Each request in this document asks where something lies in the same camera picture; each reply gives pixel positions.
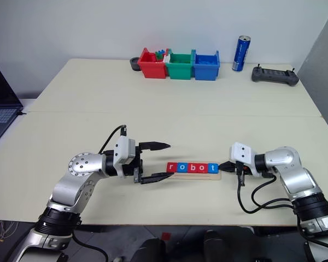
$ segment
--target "green bin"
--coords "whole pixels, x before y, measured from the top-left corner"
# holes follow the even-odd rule
[[[183,54],[173,53],[169,49],[168,56],[164,59],[171,79],[191,79],[193,76],[193,50],[191,54]]]

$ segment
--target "red bin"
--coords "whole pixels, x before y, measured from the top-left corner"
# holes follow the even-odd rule
[[[167,69],[163,59],[157,59],[155,53],[151,53],[144,48],[137,62],[145,78],[166,78]]]

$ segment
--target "plastic storage bin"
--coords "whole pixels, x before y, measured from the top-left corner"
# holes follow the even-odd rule
[[[220,58],[219,52],[212,56],[197,55],[196,50],[192,50],[193,68],[196,80],[216,80],[219,74]]]
[[[169,49],[168,55],[164,57],[164,61],[171,79],[191,79],[191,76],[193,76],[192,51],[191,54],[182,54],[173,53]]]
[[[145,78],[166,78],[167,71],[163,58],[156,56],[156,53],[151,53],[147,48],[144,48],[137,62]]]

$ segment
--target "red letter block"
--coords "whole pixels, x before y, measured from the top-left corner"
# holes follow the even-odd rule
[[[197,166],[197,173],[207,173],[208,164],[195,164]]]
[[[170,173],[175,173],[177,170],[177,163],[174,162],[168,162],[168,164],[166,165],[166,171],[170,172]]]
[[[197,173],[198,166],[195,163],[188,163],[188,173]]]

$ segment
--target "blue bin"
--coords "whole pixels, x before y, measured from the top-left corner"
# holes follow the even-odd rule
[[[196,50],[192,50],[193,68],[196,80],[215,81],[219,74],[220,58],[219,52],[212,56],[197,55]]]

